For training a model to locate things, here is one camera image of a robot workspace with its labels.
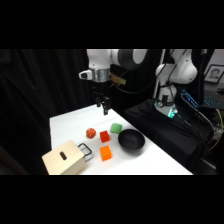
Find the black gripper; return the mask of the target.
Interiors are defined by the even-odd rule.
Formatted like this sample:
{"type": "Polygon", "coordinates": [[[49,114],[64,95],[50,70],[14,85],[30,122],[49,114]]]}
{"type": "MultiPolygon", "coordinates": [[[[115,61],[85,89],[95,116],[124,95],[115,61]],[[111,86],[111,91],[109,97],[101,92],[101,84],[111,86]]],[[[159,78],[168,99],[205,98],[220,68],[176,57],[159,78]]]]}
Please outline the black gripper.
{"type": "Polygon", "coordinates": [[[111,101],[109,96],[109,82],[94,82],[93,83],[93,91],[96,95],[96,105],[97,107],[101,106],[101,97],[104,97],[103,100],[103,110],[104,115],[108,115],[108,111],[111,109],[111,101]]]}

